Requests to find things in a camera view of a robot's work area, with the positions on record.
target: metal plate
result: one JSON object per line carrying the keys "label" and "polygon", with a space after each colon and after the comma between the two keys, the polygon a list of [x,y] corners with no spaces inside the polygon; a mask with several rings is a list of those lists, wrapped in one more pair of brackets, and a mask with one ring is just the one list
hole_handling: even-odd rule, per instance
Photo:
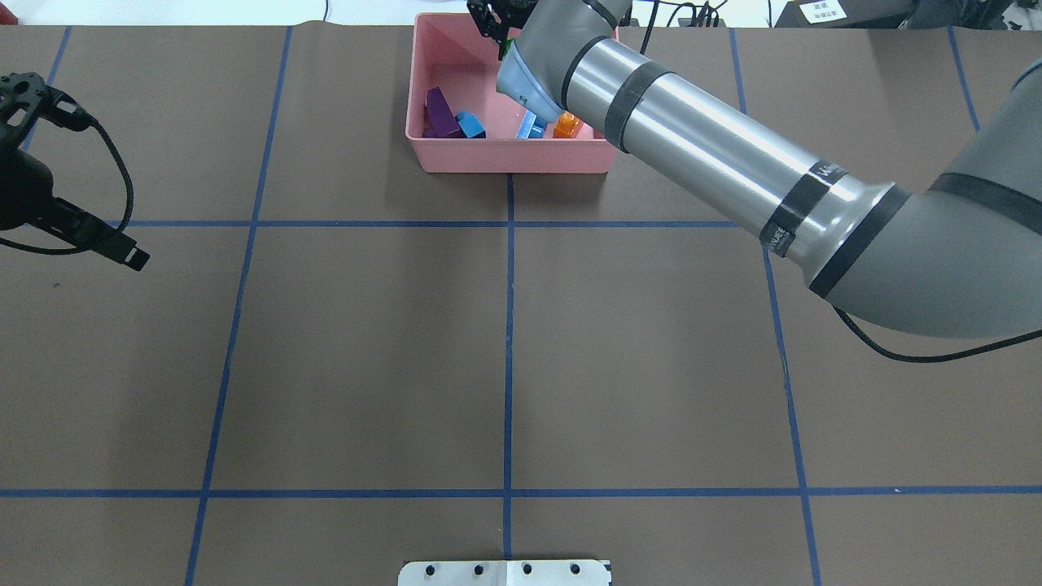
{"label": "metal plate", "polygon": [[610,586],[612,564],[598,560],[410,562],[398,586]]}

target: black cable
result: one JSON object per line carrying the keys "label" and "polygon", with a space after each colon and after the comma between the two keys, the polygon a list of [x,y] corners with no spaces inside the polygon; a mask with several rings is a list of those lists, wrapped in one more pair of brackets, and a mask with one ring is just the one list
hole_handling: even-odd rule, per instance
{"label": "black cable", "polygon": [[691,21],[692,21],[692,23],[694,23],[694,21],[695,21],[695,16],[696,16],[696,13],[697,13],[697,10],[698,10],[698,6],[695,6],[695,5],[694,5],[693,3],[691,3],[691,2],[685,2],[684,4],[680,4],[679,6],[677,6],[676,8],[674,8],[674,9],[673,9],[673,14],[672,14],[672,15],[670,15],[670,16],[669,16],[669,20],[668,20],[668,21],[666,21],[666,28],[669,28],[669,27],[670,27],[670,25],[672,25],[672,24],[673,24],[673,19],[675,19],[675,18],[676,18],[676,15],[677,15],[677,13],[679,13],[679,11],[680,11],[680,9],[681,9],[681,8],[684,8],[685,6],[689,6],[689,7],[691,7]]}
{"label": "black cable", "polygon": [[713,21],[713,6],[710,6],[709,2],[702,4],[702,7],[698,10],[698,16],[692,20],[697,22],[698,26],[702,26],[702,23],[705,23],[705,26],[710,26]]}
{"label": "black cable", "polygon": [[669,6],[683,6],[683,5],[687,4],[687,2],[667,2],[666,0],[641,0],[641,1],[642,2],[656,2],[659,4],[666,4],[666,5],[669,5]]}
{"label": "black cable", "polygon": [[75,246],[73,248],[41,248],[39,246],[29,246],[28,244],[22,244],[21,242],[15,242],[13,240],[7,240],[6,238],[0,238],[0,245],[8,246],[18,250],[24,250],[26,252],[34,252],[36,254],[47,254],[51,257],[60,257],[65,254],[78,254],[80,252],[85,252],[91,248],[97,246],[98,244],[104,242],[105,240],[116,236],[117,234],[126,229],[127,224],[130,223],[130,216],[133,214],[133,182],[130,180],[130,173],[127,172],[127,167],[123,163],[123,157],[120,156],[120,151],[116,148],[116,144],[113,143],[111,137],[105,131],[105,128],[100,122],[94,117],[91,117],[91,127],[97,130],[98,135],[101,136],[101,140],[108,147],[109,154],[113,155],[113,161],[116,162],[116,167],[120,170],[120,175],[123,177],[123,185],[126,187],[127,196],[126,204],[123,207],[123,219],[120,220],[120,224],[116,227],[116,231],[108,233],[102,236],[95,242],[92,242],[88,246]]}
{"label": "black cable", "polygon": [[984,5],[977,4],[976,21],[974,24],[970,25],[971,28],[981,28],[984,24],[985,17],[988,16],[988,10],[991,8],[992,0],[985,0]]}
{"label": "black cable", "polygon": [[969,358],[971,356],[991,352],[1001,348],[1008,348],[1016,344],[1022,344],[1024,342],[1029,342],[1037,338],[1042,338],[1042,329],[1036,329],[1035,332],[1028,332],[1027,334],[1022,334],[1020,336],[1007,338],[1006,340],[999,340],[998,342],[992,342],[991,344],[985,344],[983,346],[977,346],[975,348],[970,348],[968,350],[962,350],[959,352],[952,352],[949,355],[938,355],[938,356],[899,355],[897,352],[893,352],[884,348],[878,343],[876,343],[875,340],[869,338],[868,334],[866,334],[864,329],[859,327],[858,324],[854,323],[852,319],[850,319],[850,316],[846,312],[844,312],[839,308],[833,308],[833,309],[836,310],[836,315],[840,316],[840,319],[843,320],[843,323],[845,323],[846,326],[850,328],[850,332],[853,332],[854,336],[857,336],[862,342],[865,342],[865,345],[875,350],[878,355],[889,358],[890,360],[896,360],[898,362],[911,362],[914,364],[936,364],[940,362],[950,362],[953,360]]}
{"label": "black cable", "polygon": [[654,29],[654,17],[659,14],[659,3],[661,0],[654,0],[654,6],[651,6],[651,18],[648,19],[648,27],[644,30],[644,42],[641,43],[641,54],[643,55],[648,50],[648,43],[651,42],[651,31]]}

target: light blue block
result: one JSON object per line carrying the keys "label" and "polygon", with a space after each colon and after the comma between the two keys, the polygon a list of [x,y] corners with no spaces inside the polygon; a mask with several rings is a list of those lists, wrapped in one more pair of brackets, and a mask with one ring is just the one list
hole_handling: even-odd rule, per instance
{"label": "light blue block", "polygon": [[546,131],[546,120],[536,116],[536,113],[527,111],[521,119],[521,126],[518,127],[518,139],[540,139]]}

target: white label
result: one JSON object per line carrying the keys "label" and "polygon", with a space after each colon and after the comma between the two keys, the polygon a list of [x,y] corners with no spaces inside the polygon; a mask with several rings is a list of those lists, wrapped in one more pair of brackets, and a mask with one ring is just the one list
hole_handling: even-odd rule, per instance
{"label": "white label", "polygon": [[803,16],[811,24],[846,18],[840,0],[817,0],[809,4],[800,4],[799,9],[803,10]]}

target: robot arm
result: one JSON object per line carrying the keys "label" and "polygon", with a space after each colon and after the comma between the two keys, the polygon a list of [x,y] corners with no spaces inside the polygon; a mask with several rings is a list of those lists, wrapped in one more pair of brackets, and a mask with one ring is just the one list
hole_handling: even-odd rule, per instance
{"label": "robot arm", "polygon": [[1042,327],[1042,62],[924,195],[867,185],[610,36],[630,0],[544,0],[499,89],[564,109],[795,262],[835,307],[951,338]]}

